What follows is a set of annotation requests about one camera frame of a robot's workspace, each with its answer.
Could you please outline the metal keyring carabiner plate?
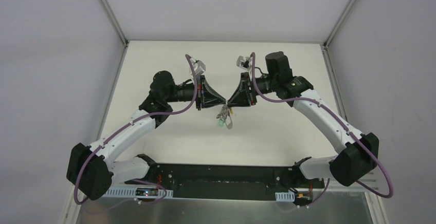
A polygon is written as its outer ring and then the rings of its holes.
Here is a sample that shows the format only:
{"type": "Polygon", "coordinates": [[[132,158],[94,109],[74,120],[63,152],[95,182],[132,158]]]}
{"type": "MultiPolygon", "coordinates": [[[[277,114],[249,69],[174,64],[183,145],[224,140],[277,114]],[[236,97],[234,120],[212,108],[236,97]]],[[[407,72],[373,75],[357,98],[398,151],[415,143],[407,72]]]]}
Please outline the metal keyring carabiner plate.
{"type": "Polygon", "coordinates": [[[233,128],[233,121],[232,121],[229,109],[230,109],[230,107],[228,107],[226,104],[223,104],[219,113],[216,115],[216,118],[217,118],[217,123],[219,122],[219,119],[223,119],[226,121],[226,124],[224,126],[227,129],[232,129],[233,128]]]}

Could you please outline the green tagged key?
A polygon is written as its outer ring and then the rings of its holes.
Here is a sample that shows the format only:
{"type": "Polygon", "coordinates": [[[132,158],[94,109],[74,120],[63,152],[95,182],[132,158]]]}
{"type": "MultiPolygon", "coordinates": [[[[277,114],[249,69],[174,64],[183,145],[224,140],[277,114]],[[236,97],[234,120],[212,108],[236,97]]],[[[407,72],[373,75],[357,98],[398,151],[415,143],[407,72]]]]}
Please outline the green tagged key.
{"type": "Polygon", "coordinates": [[[219,124],[220,127],[223,127],[226,124],[226,121],[223,120],[223,119],[219,119],[218,124],[219,124]]]}

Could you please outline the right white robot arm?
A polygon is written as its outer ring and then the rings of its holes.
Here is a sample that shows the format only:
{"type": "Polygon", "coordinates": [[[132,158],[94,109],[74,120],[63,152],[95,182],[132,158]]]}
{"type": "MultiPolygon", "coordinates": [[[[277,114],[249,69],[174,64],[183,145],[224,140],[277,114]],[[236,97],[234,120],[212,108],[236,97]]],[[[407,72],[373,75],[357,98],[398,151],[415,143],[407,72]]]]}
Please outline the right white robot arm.
{"type": "Polygon", "coordinates": [[[252,75],[252,59],[238,57],[237,66],[244,72],[227,101],[228,107],[250,107],[256,104],[257,96],[274,92],[307,117],[337,153],[333,157],[307,157],[296,162],[292,173],[295,186],[304,188],[315,178],[334,178],[344,186],[351,186],[376,168],[374,159],[378,156],[379,139],[373,133],[362,133],[329,109],[306,78],[293,75],[283,52],[265,57],[267,73],[259,78],[252,75]]]}

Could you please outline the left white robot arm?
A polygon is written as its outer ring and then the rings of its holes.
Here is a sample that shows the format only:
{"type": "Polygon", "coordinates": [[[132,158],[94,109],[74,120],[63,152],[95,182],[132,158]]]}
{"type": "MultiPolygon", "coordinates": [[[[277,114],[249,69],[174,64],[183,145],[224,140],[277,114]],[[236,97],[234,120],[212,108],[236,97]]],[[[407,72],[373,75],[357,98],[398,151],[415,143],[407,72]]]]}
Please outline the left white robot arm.
{"type": "Polygon", "coordinates": [[[125,181],[138,179],[144,185],[153,184],[157,172],[151,168],[152,159],[145,155],[126,161],[117,161],[117,158],[175,114],[170,105],[172,102],[185,101],[198,110],[226,103],[226,99],[210,87],[204,75],[177,85],[168,71],[156,73],[149,95],[125,125],[90,145],[78,143],[73,147],[66,178],[74,185],[74,193],[82,192],[86,199],[96,200],[110,187],[125,181]]]}

